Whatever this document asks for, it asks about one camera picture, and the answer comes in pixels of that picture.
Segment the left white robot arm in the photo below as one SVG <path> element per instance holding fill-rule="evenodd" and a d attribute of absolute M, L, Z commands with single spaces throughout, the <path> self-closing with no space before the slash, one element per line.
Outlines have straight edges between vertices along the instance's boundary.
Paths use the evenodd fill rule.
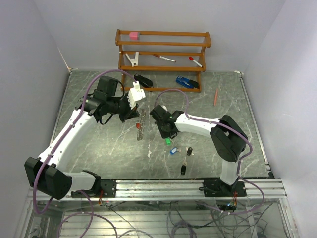
<path fill-rule="evenodd" d="M 102 76 L 93 93 L 78 100 L 69 121 L 51 145 L 37 158 L 26 160 L 24 167 L 31 187 L 56 200 L 68 193 L 77 197 L 81 190 L 95 197 L 105 190 L 101 177 L 96 173 L 88 170 L 67 173 L 65 170 L 77 144 L 101 122 L 103 116 L 118 115 L 121 122 L 139 116 L 137 107 L 138 102 L 145 98 L 144 90 L 138 81 L 134 81 L 128 92 L 117 97 L 115 93 L 119 83 L 114 78 Z"/>

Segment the green key tag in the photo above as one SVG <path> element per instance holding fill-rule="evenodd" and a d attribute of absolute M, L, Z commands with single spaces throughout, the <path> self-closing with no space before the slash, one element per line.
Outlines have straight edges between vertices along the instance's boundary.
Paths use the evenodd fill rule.
<path fill-rule="evenodd" d="M 167 138 L 165 141 L 166 141 L 167 145 L 171 144 L 171 139 L 170 138 Z"/>

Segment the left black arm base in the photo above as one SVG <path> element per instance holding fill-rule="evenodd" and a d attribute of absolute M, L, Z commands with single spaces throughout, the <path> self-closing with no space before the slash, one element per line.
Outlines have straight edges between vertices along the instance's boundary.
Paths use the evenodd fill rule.
<path fill-rule="evenodd" d="M 93 187 L 89 190 L 76 190 L 71 192 L 72 198 L 83 198 L 84 195 L 81 193 L 83 191 L 90 198 L 115 198 L 116 196 L 116 186 L 117 183 L 112 179 L 98 179 Z"/>

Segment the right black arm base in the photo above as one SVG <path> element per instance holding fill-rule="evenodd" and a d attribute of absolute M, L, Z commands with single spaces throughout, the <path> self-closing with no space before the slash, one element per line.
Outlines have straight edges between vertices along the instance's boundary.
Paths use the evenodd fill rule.
<path fill-rule="evenodd" d="M 199 191 L 204 193 L 205 197 L 246 197 L 245 184 L 238 179 L 233 185 L 227 185 L 220 178 L 210 178 L 203 182 L 203 185 L 199 187 Z"/>

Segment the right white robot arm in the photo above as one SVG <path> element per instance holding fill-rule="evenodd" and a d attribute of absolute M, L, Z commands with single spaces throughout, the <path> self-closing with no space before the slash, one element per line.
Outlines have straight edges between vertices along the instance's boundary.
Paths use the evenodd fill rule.
<path fill-rule="evenodd" d="M 154 107 L 150 115 L 155 120 L 163 139 L 173 138 L 180 132 L 194 133 L 211 138 L 218 155 L 222 158 L 219 192 L 230 196 L 236 190 L 241 157 L 249 144 L 247 135 L 235 120 L 224 115 L 219 119 L 196 117 L 183 111 L 173 113 L 163 106 Z"/>

